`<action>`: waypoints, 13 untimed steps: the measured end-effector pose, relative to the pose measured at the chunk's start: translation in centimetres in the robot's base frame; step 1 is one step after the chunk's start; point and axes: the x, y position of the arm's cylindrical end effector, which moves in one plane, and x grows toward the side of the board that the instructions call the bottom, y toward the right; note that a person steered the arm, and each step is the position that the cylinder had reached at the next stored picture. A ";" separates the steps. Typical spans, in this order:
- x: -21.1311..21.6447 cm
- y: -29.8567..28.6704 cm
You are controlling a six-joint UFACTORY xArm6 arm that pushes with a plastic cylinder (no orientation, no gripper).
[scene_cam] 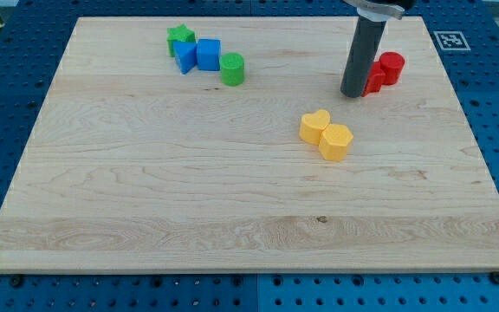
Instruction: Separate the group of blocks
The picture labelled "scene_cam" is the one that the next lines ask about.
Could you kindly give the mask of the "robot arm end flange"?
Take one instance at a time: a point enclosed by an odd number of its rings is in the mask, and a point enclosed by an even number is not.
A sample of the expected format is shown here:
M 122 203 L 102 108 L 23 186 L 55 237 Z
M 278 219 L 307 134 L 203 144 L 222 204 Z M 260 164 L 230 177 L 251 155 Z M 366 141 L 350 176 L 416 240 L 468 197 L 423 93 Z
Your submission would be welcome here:
M 359 16 L 372 22 L 386 22 L 390 19 L 401 20 L 412 9 L 417 0 L 343 0 L 353 6 Z

